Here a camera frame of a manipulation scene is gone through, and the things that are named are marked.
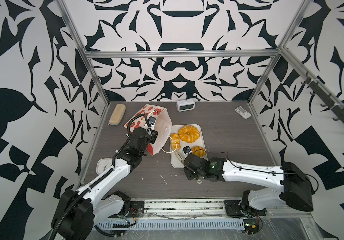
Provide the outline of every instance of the hook rack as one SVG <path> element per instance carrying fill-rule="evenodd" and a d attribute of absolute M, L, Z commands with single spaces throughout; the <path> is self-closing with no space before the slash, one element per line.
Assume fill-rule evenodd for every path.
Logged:
<path fill-rule="evenodd" d="M 328 107 L 335 115 L 334 121 L 341 121 L 344 123 L 344 103 L 340 101 L 324 84 L 318 79 L 311 79 L 308 77 L 301 84 L 308 84 L 313 90 L 311 95 L 318 95 L 319 98 L 324 102 L 320 104 L 322 107 Z"/>

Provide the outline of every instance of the bread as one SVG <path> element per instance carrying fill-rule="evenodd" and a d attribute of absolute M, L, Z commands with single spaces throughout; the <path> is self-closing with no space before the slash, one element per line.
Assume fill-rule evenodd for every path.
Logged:
<path fill-rule="evenodd" d="M 205 155 L 205 149 L 203 147 L 195 146 L 191 148 L 191 150 L 194 152 L 194 155 L 198 157 L 203 157 Z"/>
<path fill-rule="evenodd" d="M 180 149 L 180 138 L 179 138 L 179 135 L 176 134 L 176 133 L 172 133 L 171 134 L 171 138 L 176 142 L 175 143 L 172 139 L 170 140 L 171 150 L 174 151 L 176 147 L 177 147 L 176 150 L 179 150 Z"/>
<path fill-rule="evenodd" d="M 179 137 L 184 142 L 192 143 L 200 137 L 200 132 L 194 126 L 185 125 L 179 129 Z"/>

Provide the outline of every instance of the black and white patterned wall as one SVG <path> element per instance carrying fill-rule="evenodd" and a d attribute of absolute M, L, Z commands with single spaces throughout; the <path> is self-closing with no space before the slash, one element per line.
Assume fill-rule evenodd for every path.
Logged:
<path fill-rule="evenodd" d="M 104 102 L 52 0 L 0 0 L 0 239 L 40 239 Z"/>
<path fill-rule="evenodd" d="M 275 49 L 301 0 L 66 0 L 88 51 Z M 247 100 L 268 57 L 95 59 L 110 100 Z"/>
<path fill-rule="evenodd" d="M 92 64 L 111 101 L 248 100 L 270 57 L 105 58 Z"/>
<path fill-rule="evenodd" d="M 343 0 L 315 0 L 289 49 L 344 103 Z M 312 216 L 323 237 L 344 240 L 344 124 L 302 81 L 281 58 L 253 105 L 275 158 L 318 180 Z"/>
<path fill-rule="evenodd" d="M 301 0 L 66 0 L 89 51 L 270 49 Z"/>

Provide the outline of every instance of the tray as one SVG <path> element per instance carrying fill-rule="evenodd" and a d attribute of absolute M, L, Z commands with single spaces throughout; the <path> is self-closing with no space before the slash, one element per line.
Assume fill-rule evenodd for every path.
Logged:
<path fill-rule="evenodd" d="M 172 134 L 172 133 L 179 133 L 179 129 L 182 126 L 185 126 L 185 125 L 191 125 L 191 126 L 196 127 L 197 130 L 200 132 L 200 137 L 196 141 L 194 141 L 193 143 L 184 142 L 183 140 L 180 139 L 180 146 L 181 146 L 180 149 L 171 153 L 171 164 L 172 164 L 172 166 L 174 168 L 184 168 L 184 165 L 181 163 L 180 159 L 175 154 L 175 152 L 179 153 L 180 156 L 182 156 L 182 158 L 184 160 L 184 153 L 183 153 L 183 148 L 184 147 L 189 146 L 190 148 L 193 148 L 195 146 L 200 146 L 200 147 L 203 147 L 205 150 L 207 150 L 205 148 L 205 145 L 204 145 L 203 132 L 201 131 L 201 127 L 199 125 L 197 125 L 197 124 L 173 125 L 170 134 Z M 203 158 L 208 160 L 207 153 L 205 153 Z"/>

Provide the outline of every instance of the white square clock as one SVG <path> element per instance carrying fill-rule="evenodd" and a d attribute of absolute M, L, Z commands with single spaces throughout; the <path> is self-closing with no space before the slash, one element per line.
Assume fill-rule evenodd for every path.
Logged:
<path fill-rule="evenodd" d="M 177 101 L 176 108 L 177 108 L 177 111 L 179 112 L 192 110 L 195 108 L 195 101 L 192 98 L 187 99 L 187 100 Z"/>

